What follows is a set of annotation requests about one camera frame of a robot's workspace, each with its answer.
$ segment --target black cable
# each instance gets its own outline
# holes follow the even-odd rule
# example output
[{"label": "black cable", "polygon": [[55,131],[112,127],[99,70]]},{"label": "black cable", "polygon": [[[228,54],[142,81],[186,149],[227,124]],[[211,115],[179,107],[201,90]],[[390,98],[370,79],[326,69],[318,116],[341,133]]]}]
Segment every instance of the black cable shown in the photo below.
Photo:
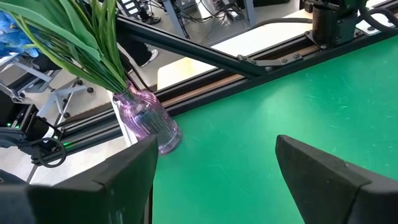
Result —
[{"label": "black cable", "polygon": [[264,26],[267,24],[273,24],[273,23],[312,23],[312,19],[305,19],[305,18],[277,18],[277,19],[268,19],[266,21],[261,21],[257,23],[256,25],[250,27],[249,30],[253,30],[257,27]]},{"label": "black cable", "polygon": [[[368,11],[366,7],[360,7],[359,12],[361,13],[361,15],[358,17],[358,22],[360,22],[361,20],[365,20],[370,26],[374,27],[375,29],[381,32],[386,32],[389,34],[398,34],[398,28],[396,28],[398,27],[398,19],[389,10],[383,8],[375,8]],[[375,13],[381,13],[385,15],[390,20],[390,22],[392,22],[396,27],[392,28],[381,24],[372,17],[371,14]]]},{"label": "black cable", "polygon": [[225,17],[226,17],[226,14],[224,14],[224,17],[223,17],[222,19],[220,19],[220,21],[218,21],[215,25],[213,25],[213,24],[214,24],[214,21],[213,21],[213,23],[212,23],[212,25],[211,25],[211,28],[210,28],[209,32],[207,33],[207,35],[205,36],[205,38],[203,38],[203,40],[201,40],[201,43],[210,35],[210,33],[212,32],[212,30],[213,30],[214,27],[216,27],[216,26],[218,26],[218,24],[222,24],[222,23],[224,22]]},{"label": "black cable", "polygon": [[151,3],[147,3],[147,5],[156,7],[156,8],[158,8],[158,9],[163,9],[163,10],[165,9],[165,8],[163,8],[163,7],[160,7],[160,6],[157,6],[157,5],[153,5],[153,4],[151,4]]},{"label": "black cable", "polygon": [[61,160],[60,160],[59,163],[51,165],[51,164],[48,164],[47,162],[44,161],[40,149],[36,148],[37,158],[38,158],[39,162],[41,162],[42,165],[47,167],[47,168],[54,168],[54,167],[58,167],[59,165],[61,165],[65,161],[65,159],[67,158],[67,150],[65,149],[65,146],[62,144],[62,142],[60,142],[58,139],[55,139],[55,138],[42,138],[42,139],[39,139],[39,140],[36,140],[36,141],[29,142],[29,144],[30,145],[34,145],[34,144],[37,144],[37,143],[42,142],[42,141],[53,141],[53,142],[57,143],[61,147],[62,156],[61,156]]},{"label": "black cable", "polygon": [[183,24],[183,21],[181,19],[181,15],[180,14],[177,15],[177,20],[178,20],[178,23],[180,24],[180,27],[182,28],[182,32],[183,32],[184,36],[189,39],[190,36],[189,36],[188,31],[186,30],[186,28],[185,28],[185,26]]},{"label": "black cable", "polygon": [[149,1],[146,1],[145,3],[148,4],[148,2],[149,2],[150,4],[154,3],[157,7],[160,7],[160,8],[162,8],[162,9],[164,9],[164,7],[161,6],[157,1],[153,1],[153,2],[152,2],[152,0],[149,0]]},{"label": "black cable", "polygon": [[202,0],[200,0],[200,2],[199,3],[201,3],[202,5],[203,5],[203,7],[206,9],[206,11],[208,11],[209,13],[210,13],[210,15],[212,15],[213,17],[215,17],[215,18],[219,18],[219,19],[221,19],[222,17],[217,17],[217,13],[219,13],[220,11],[218,11],[218,12],[216,12],[216,14],[213,14],[212,12],[210,12],[210,10],[206,7],[206,5],[205,5],[205,3],[203,3],[203,1]]},{"label": "black cable", "polygon": [[196,20],[196,21],[208,20],[208,19],[213,18],[213,16],[208,16],[208,17],[205,17],[205,18],[193,17],[193,16],[189,15],[188,13],[186,13],[186,12],[184,12],[184,11],[181,11],[181,12],[184,13],[185,15],[187,15],[187,16],[189,17],[189,19],[193,19],[193,20]]}]

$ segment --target blue flower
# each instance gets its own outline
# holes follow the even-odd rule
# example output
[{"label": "blue flower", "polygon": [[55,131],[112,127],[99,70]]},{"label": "blue flower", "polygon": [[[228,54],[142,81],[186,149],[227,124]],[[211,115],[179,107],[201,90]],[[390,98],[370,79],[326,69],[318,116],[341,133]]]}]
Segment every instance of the blue flower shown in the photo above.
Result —
[{"label": "blue flower", "polygon": [[26,48],[32,41],[18,27],[14,18],[0,11],[0,57],[8,56],[10,53],[27,53],[31,57],[39,56],[37,48]]}]

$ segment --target black metal bar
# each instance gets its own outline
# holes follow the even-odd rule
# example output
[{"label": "black metal bar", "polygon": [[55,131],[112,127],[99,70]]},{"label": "black metal bar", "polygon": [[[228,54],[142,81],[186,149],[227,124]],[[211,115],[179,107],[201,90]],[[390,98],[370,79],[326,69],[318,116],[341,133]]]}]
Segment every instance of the black metal bar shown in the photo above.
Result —
[{"label": "black metal bar", "polygon": [[242,77],[242,79],[236,80],[235,82],[230,83],[221,88],[209,91],[195,98],[179,102],[175,105],[170,105],[166,107],[166,110],[169,112],[171,116],[176,116],[186,111],[195,109],[199,106],[203,106],[208,103],[212,103],[222,98],[231,96],[235,93],[247,90],[249,88],[262,85],[277,78],[289,75],[304,68],[311,67],[313,65],[324,62],[331,58],[347,54],[354,50],[358,50],[362,47],[374,44],[376,42],[388,39],[390,37],[392,37],[392,35],[385,33],[380,33],[370,37],[366,37],[365,35],[363,35],[362,37],[358,37],[357,39],[354,39],[352,42],[348,44],[336,48],[331,48],[329,50],[318,51],[317,53],[305,57],[304,60],[301,62],[275,69],[274,71],[269,72],[269,75],[267,76],[259,77],[255,80],[248,80],[247,78]]},{"label": "black metal bar", "polygon": [[119,29],[131,33],[133,39],[214,65],[233,73],[241,74],[248,78],[260,77],[267,74],[262,67],[255,64],[243,65],[236,57],[209,47],[204,47],[156,27],[133,21],[122,15],[118,17],[117,26]]},{"label": "black metal bar", "polygon": [[[276,59],[289,54],[287,52],[293,53],[311,45],[313,45],[313,43],[303,34],[301,34],[289,40],[270,46],[266,49],[254,52],[253,54],[249,55],[248,58],[253,60]],[[230,77],[231,75],[235,75],[235,73],[231,73],[220,68],[214,68],[210,71],[168,86],[167,88],[158,90],[155,92],[155,95],[158,97],[160,102],[164,102],[179,95],[188,93],[194,89],[207,86],[211,83]]]},{"label": "black metal bar", "polygon": [[[70,145],[66,146],[67,155],[70,156],[74,153],[110,141],[122,135],[123,134],[119,123],[116,119],[116,116],[114,116],[114,119],[108,121],[108,123],[103,123],[100,127],[97,126],[95,129],[87,128],[86,132],[80,133],[72,138],[66,138],[63,140],[63,142],[72,142]],[[61,152],[57,152],[48,156],[44,156],[43,160],[46,162],[56,161],[57,159],[61,158],[61,155]],[[38,166],[41,165],[40,161],[34,157],[32,157],[32,163]]]}]

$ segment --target table leg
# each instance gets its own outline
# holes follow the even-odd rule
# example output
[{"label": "table leg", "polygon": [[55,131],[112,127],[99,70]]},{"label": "table leg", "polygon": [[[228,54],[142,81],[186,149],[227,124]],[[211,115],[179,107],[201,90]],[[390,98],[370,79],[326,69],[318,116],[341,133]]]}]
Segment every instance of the table leg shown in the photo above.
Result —
[{"label": "table leg", "polygon": [[250,26],[254,26],[257,24],[256,12],[254,11],[253,0],[244,0],[244,7],[246,10],[246,15],[248,15],[248,20]]},{"label": "table leg", "polygon": [[173,4],[172,4],[171,0],[164,0],[163,4],[167,10],[167,13],[169,14],[170,20],[172,21],[175,33],[177,35],[179,35],[180,37],[185,38],[185,34],[182,30],[180,23],[178,22],[178,17],[174,11]]}]

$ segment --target green leaf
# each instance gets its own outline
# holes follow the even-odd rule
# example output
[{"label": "green leaf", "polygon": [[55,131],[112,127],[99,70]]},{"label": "green leaf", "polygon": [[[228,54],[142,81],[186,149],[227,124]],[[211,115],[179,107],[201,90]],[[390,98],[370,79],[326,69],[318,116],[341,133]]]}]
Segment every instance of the green leaf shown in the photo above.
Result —
[{"label": "green leaf", "polygon": [[43,4],[52,17],[55,18],[64,29],[73,32],[68,15],[58,0],[39,0],[38,2]]},{"label": "green leaf", "polygon": [[92,32],[93,31],[93,26],[91,25],[90,21],[88,20],[87,15],[84,12],[84,9],[82,9],[81,6],[75,0],[70,0],[70,4],[72,4],[73,8],[76,10],[76,12],[79,15],[80,19],[83,20],[85,27],[90,32]]},{"label": "green leaf", "polygon": [[108,49],[106,48],[106,39],[108,34],[106,31],[106,11],[108,0],[104,0],[100,12],[97,13],[98,16],[98,37],[97,39],[101,42],[99,45],[101,46],[101,51],[104,54],[107,54]]},{"label": "green leaf", "polygon": [[98,42],[100,42],[100,34],[98,30],[98,20],[97,20],[97,14],[100,11],[100,7],[98,5],[97,1],[91,1],[91,24],[93,26],[93,31],[94,31],[94,36]]},{"label": "green leaf", "polygon": [[95,59],[101,60],[101,54],[98,50],[98,46],[96,46],[96,48],[93,47],[96,45],[96,42],[90,42],[86,44],[85,41],[87,41],[87,39],[80,39],[80,36],[70,32],[66,27],[62,27],[58,20],[54,18],[51,13],[49,13],[49,10],[47,10],[41,2],[33,0],[1,0],[0,8],[3,11],[13,13],[14,15],[23,16],[28,21],[34,21],[35,23],[40,24],[42,27],[46,27],[52,32],[61,35],[63,38],[69,40],[76,46],[87,51]]},{"label": "green leaf", "polygon": [[76,47],[71,42],[68,42],[68,48],[69,48],[70,53],[72,54],[73,59],[75,59],[80,65],[82,65],[79,55],[77,54]]},{"label": "green leaf", "polygon": [[108,21],[106,24],[106,36],[107,48],[108,48],[108,58],[113,62],[116,70],[121,77],[124,77],[124,70],[121,65],[118,44],[116,42],[116,28],[115,28],[115,13],[116,13],[116,0],[109,0],[108,7]]},{"label": "green leaf", "polygon": [[105,57],[102,58],[102,61],[104,63],[104,65],[106,66],[106,68],[109,69],[109,71],[111,71],[112,75],[119,81],[119,83],[124,87],[127,88],[127,84],[126,81],[124,80],[124,78],[120,77],[118,72],[113,68],[113,65],[108,61],[108,59],[106,59]]},{"label": "green leaf", "polygon": [[73,6],[70,4],[69,0],[58,0],[61,2],[63,8],[68,14],[69,21],[72,24],[75,35],[82,40],[86,45],[98,49],[97,41],[93,35],[86,29],[85,25],[80,20],[78,14],[76,13]]},{"label": "green leaf", "polygon": [[76,65],[69,62],[68,60],[63,58],[61,55],[54,52],[52,49],[46,47],[43,43],[41,43],[38,39],[36,39],[36,37],[31,33],[31,31],[29,30],[23,17],[21,17],[21,16],[18,17],[15,14],[12,14],[12,16],[16,19],[18,26],[26,33],[26,35],[37,46],[37,48],[39,48],[46,56],[48,56],[50,58],[51,61],[53,61],[59,67],[65,69],[66,71],[68,71],[78,77],[81,77],[81,78],[83,78],[89,82],[95,83],[97,85],[100,85],[100,86],[102,86],[110,91],[113,91],[115,93],[118,93],[120,91],[119,88],[114,88],[114,87],[108,85],[107,83],[101,83],[98,80],[92,78],[90,74],[86,73],[81,68],[78,68]]}]

